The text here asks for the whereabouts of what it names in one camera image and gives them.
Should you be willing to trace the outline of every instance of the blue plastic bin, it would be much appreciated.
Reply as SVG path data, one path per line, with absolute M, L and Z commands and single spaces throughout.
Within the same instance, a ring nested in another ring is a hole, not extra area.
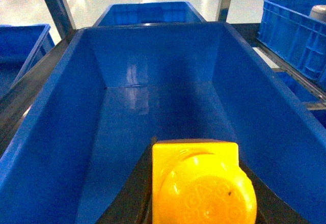
M 0 223 L 94 223 L 153 136 L 237 142 L 326 219 L 326 130 L 234 28 L 205 22 L 79 31 L 0 159 Z
M 0 25 L 0 98 L 53 47 L 48 24 Z
M 277 75 L 290 88 L 291 91 L 300 99 L 301 102 L 317 102 L 318 99 L 305 89 L 299 82 L 293 79 L 286 72 L 278 72 Z
M 205 19 L 189 2 L 114 4 L 94 26 L 203 21 Z
M 309 17 L 314 5 L 326 0 L 265 0 L 258 39 L 326 88 L 326 23 Z

